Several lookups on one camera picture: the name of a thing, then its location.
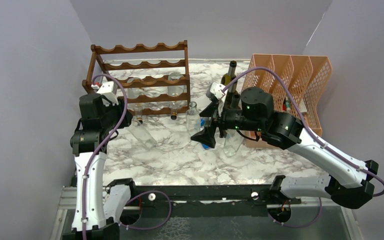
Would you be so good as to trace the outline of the clear glass bottle top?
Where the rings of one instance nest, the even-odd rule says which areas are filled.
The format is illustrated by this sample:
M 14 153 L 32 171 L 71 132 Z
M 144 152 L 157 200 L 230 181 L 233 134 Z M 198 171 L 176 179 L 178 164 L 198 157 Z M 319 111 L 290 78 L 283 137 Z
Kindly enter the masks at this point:
M 236 130 L 228 130 L 223 145 L 223 152 L 227 157 L 234 156 L 242 145 L 244 138 Z

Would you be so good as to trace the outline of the green wine bottle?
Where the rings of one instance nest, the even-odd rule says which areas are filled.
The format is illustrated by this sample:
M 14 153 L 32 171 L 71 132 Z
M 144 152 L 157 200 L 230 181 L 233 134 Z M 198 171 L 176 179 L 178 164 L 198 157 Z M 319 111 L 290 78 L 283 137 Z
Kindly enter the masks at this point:
M 222 76 L 221 84 L 227 86 L 233 79 L 235 79 L 237 76 L 235 74 L 237 67 L 237 62 L 235 60 L 230 61 L 229 68 L 227 73 L 225 73 Z M 227 91 L 228 94 L 232 95 L 236 92 L 237 88 L 237 82 L 235 82 L 233 85 L 231 85 Z
M 230 102 L 229 103 L 226 103 L 226 108 L 227 109 L 240 109 L 241 107 L 239 106 L 240 105 L 240 101 L 241 101 L 241 95 L 239 93 L 235 93 L 231 96 L 230 98 Z

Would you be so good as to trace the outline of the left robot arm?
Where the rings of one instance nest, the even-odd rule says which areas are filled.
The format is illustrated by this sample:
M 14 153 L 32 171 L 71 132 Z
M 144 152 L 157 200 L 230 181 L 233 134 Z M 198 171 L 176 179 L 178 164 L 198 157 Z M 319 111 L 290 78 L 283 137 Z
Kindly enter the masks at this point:
M 81 118 L 70 146 L 76 165 L 76 204 L 71 231 L 63 240 L 117 240 L 124 207 L 137 200 L 132 178 L 110 188 L 104 199 L 103 170 L 107 144 L 118 128 L 128 127 L 132 115 L 113 93 L 90 93 L 80 97 Z

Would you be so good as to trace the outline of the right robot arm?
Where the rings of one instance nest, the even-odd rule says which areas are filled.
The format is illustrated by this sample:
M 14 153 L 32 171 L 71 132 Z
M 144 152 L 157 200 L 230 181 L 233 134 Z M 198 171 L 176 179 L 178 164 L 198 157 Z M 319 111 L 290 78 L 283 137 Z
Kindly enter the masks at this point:
M 312 130 L 305 129 L 295 116 L 276 111 L 271 94 L 249 87 L 241 93 L 241 108 L 221 109 L 214 94 L 210 93 L 209 98 L 211 103 L 200 113 L 209 123 L 192 135 L 193 141 L 214 148 L 216 130 L 257 132 L 262 141 L 295 153 L 325 171 L 320 177 L 277 176 L 268 190 L 272 202 L 280 204 L 296 197 L 316 197 L 358 209 L 374 197 L 371 180 L 377 174 L 378 163 L 355 159 L 329 146 Z

